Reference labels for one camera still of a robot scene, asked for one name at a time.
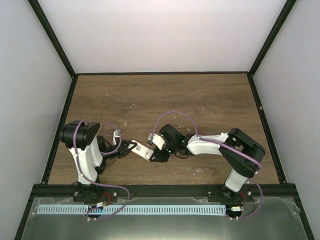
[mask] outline black joint housing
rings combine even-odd
[[[93,184],[88,185],[78,182],[76,191],[78,192],[78,195],[73,198],[73,201],[75,203],[82,202],[88,204],[97,202],[103,192],[103,188]]]
[[[188,150],[187,145],[188,141],[194,134],[187,134],[184,136],[171,124],[164,125],[160,129],[159,133],[166,141],[166,144],[163,145],[162,150],[166,149],[168,153],[179,154],[180,156],[192,155],[192,153]]]
[[[241,152],[259,163],[261,163],[266,154],[266,150],[263,146],[238,128],[231,129],[224,144],[232,148],[242,146],[243,148]],[[219,151],[233,167],[233,169],[244,177],[252,178],[258,170],[258,166],[255,163],[223,146],[219,148]]]
[[[62,127],[60,130],[60,140],[65,143],[65,146],[69,149],[75,147],[73,140],[76,127],[80,121],[76,120],[70,122]],[[98,130],[100,128],[100,123],[98,122],[90,122],[88,125],[85,125],[83,122],[75,136],[75,144],[76,148],[85,150],[86,146],[89,146],[94,140]]]
[[[150,157],[150,162],[158,162],[158,163],[166,163],[168,162],[170,157],[170,153],[168,150],[164,147],[161,150],[158,147],[155,147],[153,150],[153,154]]]

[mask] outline black frame edge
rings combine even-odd
[[[37,16],[38,20],[40,21],[44,31],[46,32],[47,36],[49,37],[53,47],[55,48],[56,52],[58,53],[62,63],[64,64],[66,70],[70,74],[72,78],[76,76],[76,73],[69,62],[65,51],[63,50],[54,30],[52,29],[44,11],[42,10],[38,0],[28,0],[30,6],[32,7],[35,15]]]
[[[45,166],[45,169],[44,169],[44,173],[43,173],[43,176],[42,176],[42,180],[41,180],[42,184],[48,184],[48,180],[49,180],[49,177],[50,177],[50,173],[51,173],[54,161],[55,161],[57,149],[58,149],[59,142],[60,142],[59,131],[63,127],[63,125],[65,124],[65,121],[66,121],[66,118],[67,118],[67,114],[68,114],[68,111],[69,111],[69,107],[70,107],[70,104],[71,104],[71,101],[72,101],[72,97],[73,97],[74,91],[76,89],[77,80],[78,80],[78,76],[75,76],[71,81],[71,84],[70,84],[70,87],[69,87],[69,91],[67,93],[67,96],[66,96],[66,99],[65,99],[65,103],[64,103],[64,106],[63,106],[63,110],[62,110],[62,113],[61,113],[61,117],[60,117],[60,120],[59,120],[59,123],[58,123],[58,127],[57,127],[56,132],[55,132],[55,136],[54,136],[53,144],[52,144],[52,147],[51,147],[51,150],[50,150],[50,153],[49,153],[48,161],[46,163],[46,166]]]
[[[276,36],[278,35],[282,25],[285,23],[289,13],[291,12],[292,8],[294,7],[297,0],[287,0],[276,19],[268,37],[266,38],[262,48],[253,62],[253,65],[249,71],[251,75],[255,75],[256,71],[258,70],[260,64],[262,63],[263,59],[265,58],[269,48],[271,47],[272,43],[274,42]]]
[[[122,185],[129,189],[129,191],[139,192],[138,197],[154,197],[153,194],[157,193],[157,195],[163,195],[163,197],[168,197],[166,193],[170,195],[178,194],[186,194],[189,195],[190,193],[194,193],[197,196],[204,197],[206,196],[206,192],[210,188],[219,188],[222,185]],[[252,196],[259,196],[260,192],[256,185],[250,184],[247,185],[249,190],[252,192]],[[288,183],[288,184],[261,184],[260,185],[263,191],[263,195],[265,197],[293,197],[295,204],[298,208],[300,208],[299,216],[302,221],[305,233],[307,235],[308,240],[314,240],[314,236],[312,230],[310,228],[306,213],[303,209],[297,188],[295,184]],[[178,192],[172,191],[173,189],[178,188]],[[18,230],[15,235],[15,240],[22,239],[24,229],[27,224],[27,220],[29,217],[29,213],[32,207],[32,203],[34,198],[72,198],[74,197],[75,192],[77,191],[77,185],[64,185],[64,184],[35,184],[33,185],[30,197],[28,199],[25,211],[21,218]]]
[[[250,73],[248,73],[247,77],[248,77],[248,81],[250,84],[252,95],[253,95],[253,98],[255,101],[256,109],[259,113],[259,117],[260,117],[260,120],[262,123],[262,127],[264,130],[266,141],[267,141],[269,149],[270,149],[270,153],[271,153],[271,157],[273,160],[276,174],[278,176],[279,182],[281,184],[286,184],[287,183],[286,175],[285,175],[284,169],[283,169],[281,162],[280,162],[278,151],[277,151],[274,139],[271,134],[271,130],[270,130],[270,127],[269,127],[269,124],[267,121],[267,117],[266,117],[264,108],[262,107],[262,104],[261,104],[261,100],[260,100],[260,97],[259,97],[259,94],[257,91],[257,87],[255,84],[254,78],[252,75],[250,75]]]
[[[83,72],[77,76],[117,76],[117,75],[196,75],[196,74],[247,74],[248,71],[150,71],[150,72]]]

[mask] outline enclosure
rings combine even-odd
[[[41,213],[39,209],[47,205],[68,209],[81,203],[86,210],[77,214],[88,217],[89,208],[95,208],[100,197],[105,199],[101,193],[110,194],[110,208],[126,199],[123,189],[86,187],[78,182],[74,157],[60,138],[65,124],[76,120],[114,124],[124,140],[152,149],[148,136],[163,113],[171,112],[160,120],[156,133],[165,124],[183,135],[196,132],[193,123],[175,111],[194,119],[200,135],[239,128],[265,148],[263,169],[254,176],[265,208],[238,225],[207,216],[117,216],[104,229],[109,237],[129,238],[131,230],[152,229],[154,223],[177,230],[175,236],[183,226],[192,225],[180,235],[190,239],[210,239],[212,234],[201,232],[213,229],[213,224],[217,230],[224,229],[215,235],[221,238],[234,238],[238,233],[245,237],[250,224],[261,228],[260,239],[268,239],[271,228],[274,239],[319,235],[319,210],[312,204],[319,186],[310,188],[309,184],[318,179],[311,170],[317,169],[313,161],[317,149],[308,147],[316,142],[317,116],[311,109],[318,108],[315,90],[319,84],[313,80],[319,62],[314,54],[319,48],[317,38],[302,24],[317,22],[318,15],[309,12],[319,4],[296,0],[28,0],[2,4],[7,25],[0,42],[4,46],[1,75],[17,80],[5,82],[1,90],[8,103],[1,109],[8,115],[1,140],[5,166],[1,173],[3,182],[13,183],[14,190],[9,184],[1,189],[8,193],[5,202],[16,206],[11,214],[3,210],[8,219],[0,228],[2,239],[14,235],[15,239],[39,239],[50,231],[50,239],[55,239],[55,233],[71,238],[75,229],[74,237],[81,239],[92,229],[101,229],[103,223],[85,225],[83,216],[61,218],[57,212]],[[307,69],[311,83],[301,83],[304,71],[298,72],[300,66]],[[111,127],[106,130],[109,134],[114,131]],[[103,135],[102,128],[98,135]],[[295,142],[298,138],[306,147]],[[198,204],[244,207],[248,200],[246,211],[256,209],[263,198],[255,184],[241,188],[244,202],[221,196],[219,189],[232,169],[216,154],[186,159],[172,154],[168,162],[160,163],[131,152],[108,159],[99,182],[128,189],[130,208],[135,201],[146,208],[153,201],[183,208]],[[275,215],[278,220],[265,225]],[[121,232],[116,226],[122,222],[132,222],[131,230]],[[16,228],[9,231],[9,225]],[[57,231],[64,226],[70,231]],[[153,234],[150,230],[131,237]],[[247,236],[257,234],[252,231]],[[161,236],[169,237],[165,231]]]

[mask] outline white cable channel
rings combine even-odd
[[[109,205],[90,211],[90,215],[109,215],[123,205]],[[89,205],[39,204],[37,214],[83,215]],[[117,215],[209,215],[225,216],[225,205],[127,205]]]

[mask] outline black metal frame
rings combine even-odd
[[[308,219],[306,217],[304,208],[300,201],[299,194],[297,192],[296,186],[294,184],[287,183],[286,176],[284,174],[279,155],[272,138],[272,134],[267,122],[264,109],[262,107],[256,85],[253,79],[254,74],[256,73],[259,65],[263,61],[265,55],[267,54],[270,46],[272,45],[274,39],[276,38],[278,32],[280,31],[282,25],[284,24],[286,18],[288,17],[291,9],[295,5],[297,0],[287,0],[280,15],[278,16],[273,28],[271,29],[265,43],[263,44],[257,58],[255,59],[249,72],[247,71],[209,71],[209,72],[126,72],[126,73],[78,73],[76,74],[73,70],[61,44],[58,41],[57,36],[55,35],[45,13],[41,9],[41,6],[37,0],[28,0],[32,9],[34,10],[36,16],[38,17],[41,25],[43,26],[45,32],[47,33],[49,39],[51,40],[54,48],[56,49],[58,55],[61,58],[65,68],[69,72],[72,82],[67,94],[67,98],[62,110],[61,118],[59,120],[58,128],[54,136],[52,148],[49,154],[47,165],[44,170],[42,177],[42,184],[35,184],[32,188],[30,197],[26,204],[25,211],[23,213],[20,225],[18,227],[15,239],[19,240],[22,238],[24,228],[29,216],[30,209],[32,207],[32,202],[34,198],[44,198],[44,197],[65,197],[73,198],[75,195],[78,196],[79,186],[78,185],[50,185],[48,180],[50,177],[51,169],[54,163],[56,152],[59,145],[59,130],[64,125],[68,110],[71,104],[72,96],[76,87],[78,76],[81,75],[176,75],[176,74],[247,74],[248,81],[252,90],[254,101],[261,119],[263,130],[268,142],[268,146],[271,152],[273,163],[276,169],[276,173],[279,179],[280,184],[262,184],[261,188],[263,195],[266,197],[293,197],[296,205],[300,208],[300,217],[309,240],[313,240],[314,236],[311,231]],[[208,200],[211,202],[220,202],[221,199],[214,194],[216,189],[220,189],[222,185],[124,185],[131,192],[133,198],[144,197],[144,198],[154,198],[154,197],[166,197],[166,198],[175,198],[175,197],[208,197]],[[252,192],[252,197],[257,197],[260,195],[258,188],[255,185],[247,185],[246,191]],[[111,188],[103,188],[104,192],[117,191],[117,197],[125,197],[126,193],[122,190],[115,190]]]
[[[222,185],[123,185],[126,187],[133,198],[208,198],[210,202],[219,202],[220,198],[214,194],[215,189],[221,189]],[[301,204],[299,194],[295,184],[261,184],[263,195],[265,197],[293,197],[295,204],[300,208],[300,218],[304,226],[305,233],[309,240],[314,240],[308,219]],[[124,190],[115,190],[109,187],[103,187],[104,193],[117,192],[117,197],[126,198]],[[251,192],[251,197],[259,197],[260,192],[256,185],[247,185],[245,191]],[[32,188],[25,211],[23,213],[20,225],[18,227],[15,240],[20,240],[23,236],[27,219],[32,207],[34,198],[76,198],[79,187],[77,185],[48,185],[35,184]],[[232,202],[222,202],[222,204],[231,204]]]

